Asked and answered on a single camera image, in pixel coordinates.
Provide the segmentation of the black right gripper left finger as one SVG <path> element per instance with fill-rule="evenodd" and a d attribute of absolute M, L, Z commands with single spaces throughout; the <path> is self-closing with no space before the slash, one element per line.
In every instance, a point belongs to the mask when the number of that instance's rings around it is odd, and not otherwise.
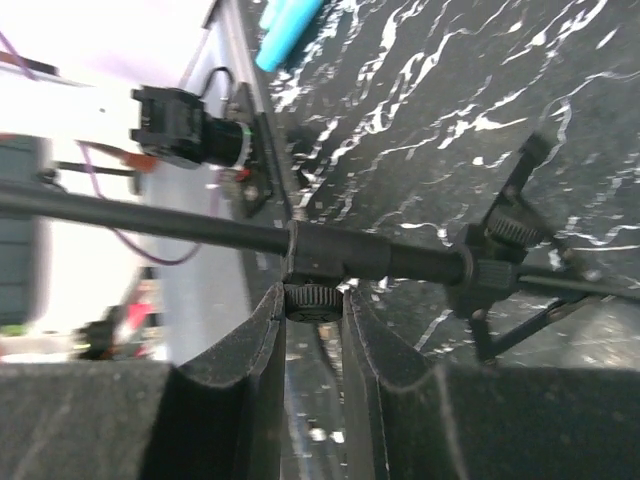
<path fill-rule="evenodd" d="M 5 479 L 276 479 L 284 287 L 181 366 L 158 361 L 1 368 Z"/>

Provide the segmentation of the black tripod stand with ring clamp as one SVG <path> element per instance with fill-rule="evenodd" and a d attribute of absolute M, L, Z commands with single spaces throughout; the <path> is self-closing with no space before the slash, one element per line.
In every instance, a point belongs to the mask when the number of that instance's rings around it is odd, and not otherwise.
<path fill-rule="evenodd" d="M 588 300 L 639 298 L 627 288 L 590 279 L 585 264 L 523 197 L 530 175 L 550 152 L 551 144 L 542 135 L 530 135 L 486 215 L 466 225 L 447 250 L 402 245 L 371 233 L 297 220 L 283 228 L 261 227 L 11 182 L 1 185 L 1 207 L 10 214 L 277 255 L 287 286 L 288 317 L 293 321 L 337 320 L 342 303 L 338 286 L 348 278 L 439 284 L 446 289 L 449 308 L 468 323 L 477 358 L 488 363 Z M 521 291 L 550 297 L 552 304 L 492 337 L 489 310 Z"/>

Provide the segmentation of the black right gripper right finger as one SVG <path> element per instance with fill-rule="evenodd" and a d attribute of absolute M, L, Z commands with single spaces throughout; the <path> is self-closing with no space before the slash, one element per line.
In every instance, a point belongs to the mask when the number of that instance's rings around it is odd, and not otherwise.
<path fill-rule="evenodd" d="M 358 293 L 342 320 L 352 479 L 635 479 L 639 376 L 433 362 Z"/>

